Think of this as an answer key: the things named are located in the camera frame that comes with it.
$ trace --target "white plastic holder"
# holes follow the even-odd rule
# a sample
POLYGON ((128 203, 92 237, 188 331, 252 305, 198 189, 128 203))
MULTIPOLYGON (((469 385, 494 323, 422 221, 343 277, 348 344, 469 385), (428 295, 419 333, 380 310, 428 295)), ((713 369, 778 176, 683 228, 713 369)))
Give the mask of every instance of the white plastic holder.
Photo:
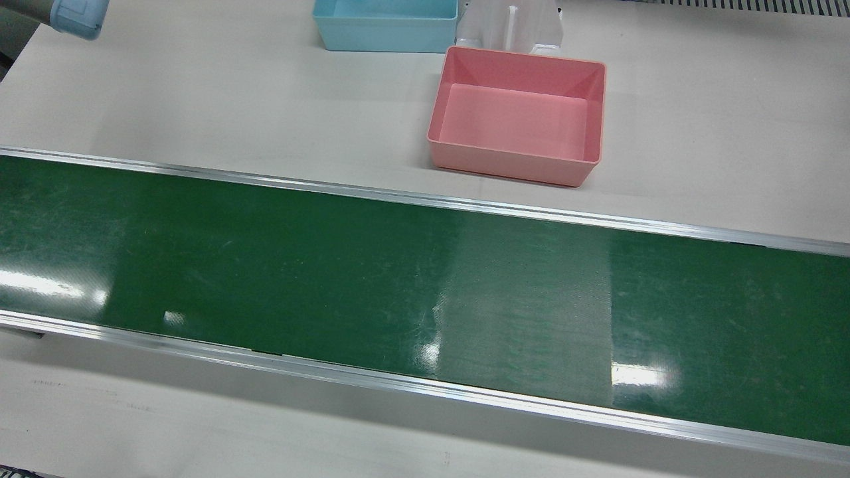
POLYGON ((564 28, 555 0, 469 0, 461 7, 459 46, 560 54, 564 28))

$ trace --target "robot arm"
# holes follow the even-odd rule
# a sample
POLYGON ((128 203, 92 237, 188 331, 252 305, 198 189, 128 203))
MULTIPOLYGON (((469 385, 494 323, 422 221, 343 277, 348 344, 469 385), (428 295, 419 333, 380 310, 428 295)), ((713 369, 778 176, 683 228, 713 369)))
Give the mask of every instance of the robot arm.
POLYGON ((0 0, 0 7, 87 40, 100 34, 108 6, 109 0, 0 0))

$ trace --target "blue plastic container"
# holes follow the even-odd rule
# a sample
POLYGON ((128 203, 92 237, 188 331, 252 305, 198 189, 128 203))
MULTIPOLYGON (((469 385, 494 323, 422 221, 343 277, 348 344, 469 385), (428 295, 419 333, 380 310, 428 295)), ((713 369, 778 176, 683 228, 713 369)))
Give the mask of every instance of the blue plastic container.
POLYGON ((313 18, 329 50, 445 53, 457 0, 316 0, 313 18))

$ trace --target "metal frame edge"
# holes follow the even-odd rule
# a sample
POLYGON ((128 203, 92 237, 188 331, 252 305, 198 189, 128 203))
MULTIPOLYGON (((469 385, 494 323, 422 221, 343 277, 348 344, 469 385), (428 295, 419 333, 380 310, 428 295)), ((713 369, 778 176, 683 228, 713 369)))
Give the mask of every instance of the metal frame edge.
POLYGON ((0 325, 37 333, 57 333, 85 339, 103 340, 110 344, 131 346, 172 356, 184 356, 370 390, 429 395, 515 412, 532 413, 579 424, 591 424, 616 430, 696 441, 709 445, 850 465, 850 447, 789 436, 771 435, 674 418, 656 417, 643 413, 626 412, 613 408, 451 384, 427 378, 378 372, 295 356, 276 356, 238 347, 174 339, 7 310, 0 310, 0 325))

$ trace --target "pink bin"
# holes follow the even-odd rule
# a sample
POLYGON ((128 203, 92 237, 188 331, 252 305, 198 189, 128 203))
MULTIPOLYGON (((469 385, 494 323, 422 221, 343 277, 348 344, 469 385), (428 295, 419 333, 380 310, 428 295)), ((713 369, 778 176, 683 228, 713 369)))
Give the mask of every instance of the pink bin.
POLYGON ((441 168, 579 186, 599 163, 605 65, 451 47, 428 142, 441 168))

